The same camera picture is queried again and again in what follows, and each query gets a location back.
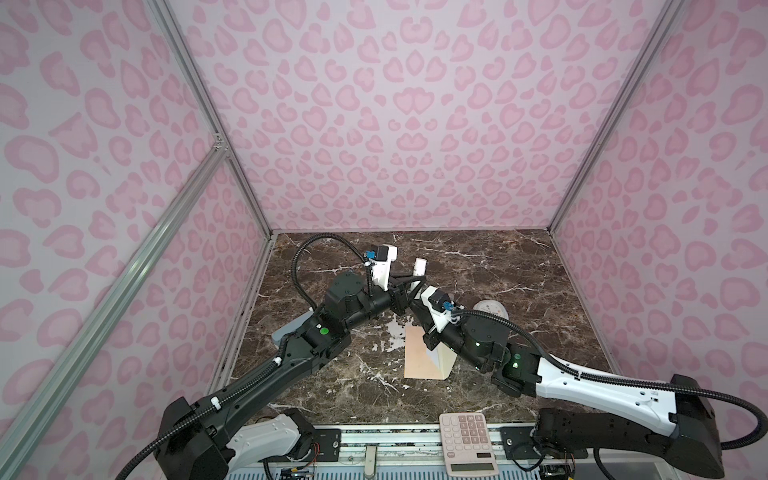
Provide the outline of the white glue stick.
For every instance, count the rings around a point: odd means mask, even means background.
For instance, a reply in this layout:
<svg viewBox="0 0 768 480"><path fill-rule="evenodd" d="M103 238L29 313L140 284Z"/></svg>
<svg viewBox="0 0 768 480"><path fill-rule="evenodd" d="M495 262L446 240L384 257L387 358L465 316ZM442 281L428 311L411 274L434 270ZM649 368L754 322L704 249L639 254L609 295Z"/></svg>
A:
<svg viewBox="0 0 768 480"><path fill-rule="evenodd" d="M423 277L426 275L427 260L424 258L416 258L413 265L413 275Z"/></svg>

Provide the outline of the peach pink envelope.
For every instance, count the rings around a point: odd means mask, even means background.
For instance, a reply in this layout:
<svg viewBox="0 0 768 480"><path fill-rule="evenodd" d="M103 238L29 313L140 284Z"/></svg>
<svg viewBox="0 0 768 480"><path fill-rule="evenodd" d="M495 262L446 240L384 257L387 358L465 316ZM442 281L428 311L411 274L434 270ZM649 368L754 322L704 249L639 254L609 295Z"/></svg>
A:
<svg viewBox="0 0 768 480"><path fill-rule="evenodd" d="M409 379L445 380L455 365L457 354L440 343L429 350L423 342L423 330L405 327L404 377Z"/></svg>

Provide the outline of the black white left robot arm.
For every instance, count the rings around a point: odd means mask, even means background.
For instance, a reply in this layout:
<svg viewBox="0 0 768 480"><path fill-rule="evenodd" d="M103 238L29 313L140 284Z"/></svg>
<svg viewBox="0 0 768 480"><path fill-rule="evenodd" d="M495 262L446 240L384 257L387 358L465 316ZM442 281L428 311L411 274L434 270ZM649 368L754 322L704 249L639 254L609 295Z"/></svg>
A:
<svg viewBox="0 0 768 480"><path fill-rule="evenodd" d="M315 429L298 410L251 429L246 423L342 353L355 327L388 310L403 313L422 280L399 277L382 288L353 272L337 276L323 302L282 337L272 359L193 403L179 399L166 408L159 444L151 450L165 477L224 479L264 460L309 461Z"/></svg>

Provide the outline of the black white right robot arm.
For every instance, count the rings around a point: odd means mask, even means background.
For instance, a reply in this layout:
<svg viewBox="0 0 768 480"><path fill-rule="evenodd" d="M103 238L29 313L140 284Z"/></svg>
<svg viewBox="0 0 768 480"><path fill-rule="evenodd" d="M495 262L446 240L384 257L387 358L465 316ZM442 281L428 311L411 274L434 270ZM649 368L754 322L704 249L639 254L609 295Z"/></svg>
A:
<svg viewBox="0 0 768 480"><path fill-rule="evenodd" d="M413 311L429 349L445 345L509 396L563 400L576 414L543 409L532 442L561 452L616 449L647 453L691 475L721 479L715 413L698 382L676 374L656 384L581 366L550 355L527 331L487 312Z"/></svg>

